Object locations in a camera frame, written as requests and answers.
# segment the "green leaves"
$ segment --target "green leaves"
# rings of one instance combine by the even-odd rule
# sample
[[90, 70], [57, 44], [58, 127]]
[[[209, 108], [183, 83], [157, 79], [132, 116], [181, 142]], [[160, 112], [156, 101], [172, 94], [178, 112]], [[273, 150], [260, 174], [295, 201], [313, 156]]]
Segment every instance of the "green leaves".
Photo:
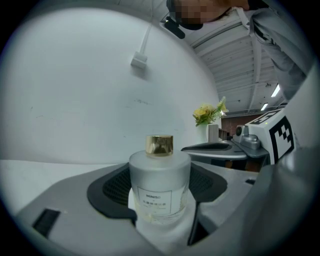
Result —
[[213, 123], [217, 118], [221, 118], [221, 111], [224, 113], [228, 112], [226, 109], [226, 97], [222, 97], [216, 108], [210, 104], [202, 104], [202, 106], [197, 108], [192, 115], [195, 118], [195, 126]]

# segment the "white cloth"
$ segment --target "white cloth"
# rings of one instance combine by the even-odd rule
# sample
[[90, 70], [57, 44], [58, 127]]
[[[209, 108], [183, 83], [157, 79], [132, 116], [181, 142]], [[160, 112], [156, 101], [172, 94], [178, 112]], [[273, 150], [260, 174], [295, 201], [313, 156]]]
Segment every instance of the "white cloth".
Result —
[[[132, 189], [129, 193], [128, 208], [136, 210]], [[196, 213], [196, 200], [188, 192], [187, 205], [180, 219], [176, 222], [159, 225], [148, 223], [137, 216], [136, 230], [162, 253], [169, 255], [186, 249]]]

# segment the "frosted glass bottle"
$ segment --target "frosted glass bottle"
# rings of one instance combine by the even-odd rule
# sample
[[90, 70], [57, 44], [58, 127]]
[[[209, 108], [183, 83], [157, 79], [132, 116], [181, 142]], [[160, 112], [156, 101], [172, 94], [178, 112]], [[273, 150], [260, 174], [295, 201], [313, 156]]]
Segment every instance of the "frosted glass bottle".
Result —
[[135, 210], [140, 217], [153, 224], [170, 224], [183, 215], [191, 158], [173, 150], [173, 136], [147, 136], [145, 151], [131, 155], [129, 168]]

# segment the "product label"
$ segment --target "product label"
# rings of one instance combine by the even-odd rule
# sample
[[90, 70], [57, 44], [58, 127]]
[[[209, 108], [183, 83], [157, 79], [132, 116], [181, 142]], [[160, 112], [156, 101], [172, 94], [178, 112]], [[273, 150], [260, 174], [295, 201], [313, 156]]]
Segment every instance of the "product label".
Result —
[[150, 214], [169, 215], [171, 214], [172, 191], [154, 192], [138, 188], [140, 204]]

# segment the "white table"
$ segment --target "white table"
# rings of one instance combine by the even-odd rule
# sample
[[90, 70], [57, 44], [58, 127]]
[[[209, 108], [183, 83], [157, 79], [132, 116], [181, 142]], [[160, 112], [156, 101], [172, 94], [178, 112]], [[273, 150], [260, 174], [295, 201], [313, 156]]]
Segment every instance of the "white table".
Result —
[[0, 160], [1, 199], [9, 213], [15, 216], [54, 183], [113, 165]]

